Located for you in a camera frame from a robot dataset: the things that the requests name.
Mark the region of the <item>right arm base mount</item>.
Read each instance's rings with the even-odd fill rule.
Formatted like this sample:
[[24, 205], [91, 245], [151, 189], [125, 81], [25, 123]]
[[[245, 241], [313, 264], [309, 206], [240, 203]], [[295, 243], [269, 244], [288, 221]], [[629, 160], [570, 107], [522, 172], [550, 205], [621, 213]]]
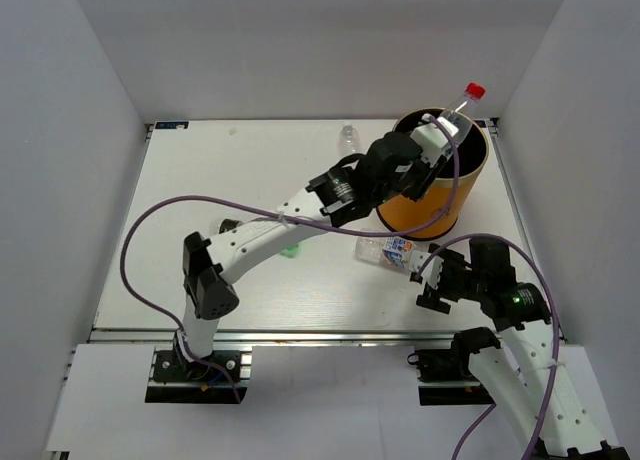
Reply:
[[493, 399], [471, 374], [469, 360], [500, 341], [487, 327], [463, 330], [453, 336], [448, 349], [416, 349], [407, 363], [418, 372], [421, 406], [490, 405]]

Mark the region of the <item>red label Nongfu water bottle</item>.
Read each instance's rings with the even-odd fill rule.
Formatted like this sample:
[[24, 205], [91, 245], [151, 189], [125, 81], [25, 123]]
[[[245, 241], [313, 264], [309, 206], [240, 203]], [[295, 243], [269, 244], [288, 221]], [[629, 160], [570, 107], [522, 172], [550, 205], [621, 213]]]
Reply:
[[464, 142], [472, 129], [476, 107], [485, 93], [486, 89], [483, 86], [471, 82], [462, 96], [445, 107], [437, 117], [438, 122], [451, 134], [457, 147]]

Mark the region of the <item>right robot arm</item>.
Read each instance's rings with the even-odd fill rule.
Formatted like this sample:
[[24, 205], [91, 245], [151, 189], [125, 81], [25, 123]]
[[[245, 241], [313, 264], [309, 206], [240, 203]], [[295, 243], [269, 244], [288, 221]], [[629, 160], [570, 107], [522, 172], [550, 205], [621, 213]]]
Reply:
[[493, 326], [455, 334], [453, 370], [477, 379], [509, 420], [526, 459], [625, 459], [596, 427], [560, 359], [560, 326], [545, 280], [520, 282], [511, 263], [513, 242], [467, 234], [469, 253], [431, 244], [409, 260], [422, 285], [416, 303], [447, 314], [459, 300], [479, 304]]

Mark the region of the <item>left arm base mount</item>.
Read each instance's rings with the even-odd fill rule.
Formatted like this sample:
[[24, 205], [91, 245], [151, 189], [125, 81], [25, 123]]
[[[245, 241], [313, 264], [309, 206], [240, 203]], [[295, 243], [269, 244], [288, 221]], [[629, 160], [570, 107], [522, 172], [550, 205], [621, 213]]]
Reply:
[[[239, 398], [247, 391], [251, 353], [219, 350], [209, 358], [224, 367], [235, 382]], [[218, 369], [199, 363], [182, 365], [172, 349], [156, 350], [147, 383], [148, 404], [237, 405], [233, 387]]]

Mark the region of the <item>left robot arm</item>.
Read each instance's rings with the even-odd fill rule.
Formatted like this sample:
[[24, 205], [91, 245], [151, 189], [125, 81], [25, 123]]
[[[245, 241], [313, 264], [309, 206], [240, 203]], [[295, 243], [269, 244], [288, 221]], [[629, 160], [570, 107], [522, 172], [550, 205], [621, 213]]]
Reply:
[[402, 195], [420, 200], [451, 157], [445, 136], [432, 126], [389, 132], [366, 153], [339, 160], [313, 178], [276, 212], [206, 238], [198, 232], [183, 243], [184, 328], [177, 336], [177, 367], [199, 379], [211, 367], [220, 318], [239, 305], [234, 290], [248, 271], [286, 247], [367, 217]]

